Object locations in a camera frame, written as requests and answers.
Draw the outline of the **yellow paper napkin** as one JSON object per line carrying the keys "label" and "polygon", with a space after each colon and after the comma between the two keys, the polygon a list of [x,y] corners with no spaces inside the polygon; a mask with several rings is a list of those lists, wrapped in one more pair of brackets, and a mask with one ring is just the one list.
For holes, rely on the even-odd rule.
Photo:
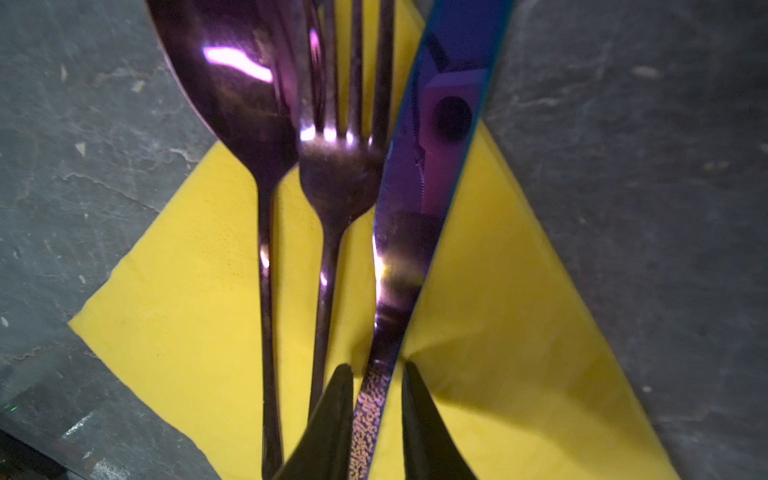
{"label": "yellow paper napkin", "polygon": [[[323,234],[299,177],[292,21],[298,1],[277,2],[286,22],[297,154],[273,197],[270,241],[283,466],[315,410],[309,397]],[[347,124],[353,2],[334,2],[340,126]],[[369,134],[383,1],[360,2],[363,132]],[[392,2],[384,165],[429,18],[409,1]],[[353,413],[373,338],[377,199],[342,238],[326,361],[323,393],[338,365],[351,366]],[[116,377],[187,435],[223,479],[264,479],[257,201],[252,175],[218,139],[71,322]],[[480,118],[398,354],[366,479],[406,479],[407,362],[416,364],[476,478],[676,477]]]}

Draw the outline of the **purple metal fork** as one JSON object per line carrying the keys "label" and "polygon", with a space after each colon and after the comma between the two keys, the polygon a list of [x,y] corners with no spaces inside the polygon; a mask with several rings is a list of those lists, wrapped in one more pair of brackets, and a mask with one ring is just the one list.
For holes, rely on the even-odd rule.
{"label": "purple metal fork", "polygon": [[335,4],[292,8],[297,79],[298,163],[302,191],[319,218],[319,273],[309,408],[323,394],[337,263],[346,229],[375,203],[388,149],[393,89],[395,4],[379,5],[371,131],[363,132],[363,4],[351,7],[347,124],[339,124]]}

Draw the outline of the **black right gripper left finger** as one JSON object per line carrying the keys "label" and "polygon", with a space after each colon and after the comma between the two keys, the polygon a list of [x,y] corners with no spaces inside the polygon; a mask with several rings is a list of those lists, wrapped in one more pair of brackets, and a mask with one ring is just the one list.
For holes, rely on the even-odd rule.
{"label": "black right gripper left finger", "polygon": [[353,373],[340,364],[290,458],[273,479],[346,479],[353,422]]}

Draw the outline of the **purple metal spoon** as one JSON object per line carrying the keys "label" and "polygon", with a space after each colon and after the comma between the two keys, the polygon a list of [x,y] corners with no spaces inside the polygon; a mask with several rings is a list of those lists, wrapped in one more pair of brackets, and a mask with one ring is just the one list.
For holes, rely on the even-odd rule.
{"label": "purple metal spoon", "polygon": [[256,184],[261,476],[271,479],[283,464],[272,309],[272,205],[280,181],[297,163],[285,18],[277,1],[158,0],[147,7],[188,102]]}

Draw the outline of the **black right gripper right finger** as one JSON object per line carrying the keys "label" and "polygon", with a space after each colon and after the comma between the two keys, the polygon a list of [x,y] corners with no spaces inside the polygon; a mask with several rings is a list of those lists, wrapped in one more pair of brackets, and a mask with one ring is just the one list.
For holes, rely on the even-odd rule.
{"label": "black right gripper right finger", "polygon": [[402,430],[406,479],[476,479],[413,362],[403,375]]}

